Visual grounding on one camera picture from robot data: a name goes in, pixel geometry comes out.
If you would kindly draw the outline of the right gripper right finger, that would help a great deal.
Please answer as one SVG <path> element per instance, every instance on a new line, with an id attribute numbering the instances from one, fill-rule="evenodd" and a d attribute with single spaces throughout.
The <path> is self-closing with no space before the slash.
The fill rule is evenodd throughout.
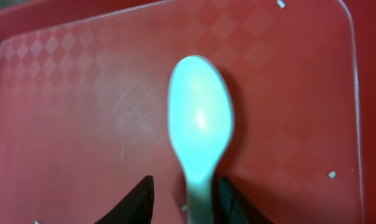
<path id="1" fill-rule="evenodd" d="M 218 181 L 218 208 L 221 224 L 273 224 L 226 176 Z"/>

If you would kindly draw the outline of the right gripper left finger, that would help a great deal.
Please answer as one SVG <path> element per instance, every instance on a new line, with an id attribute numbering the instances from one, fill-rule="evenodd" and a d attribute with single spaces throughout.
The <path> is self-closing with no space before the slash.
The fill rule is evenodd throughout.
<path id="1" fill-rule="evenodd" d="M 154 178 L 145 176 L 95 224 L 150 224 L 154 207 Z"/>

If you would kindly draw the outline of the white plastic spoon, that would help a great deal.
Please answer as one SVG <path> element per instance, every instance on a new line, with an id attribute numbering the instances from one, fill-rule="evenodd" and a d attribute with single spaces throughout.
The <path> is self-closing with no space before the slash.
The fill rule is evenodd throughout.
<path id="1" fill-rule="evenodd" d="M 167 125 L 186 182 L 188 223 L 213 223 L 212 179 L 233 135 L 228 87 L 205 57 L 190 55 L 174 67 Z"/>

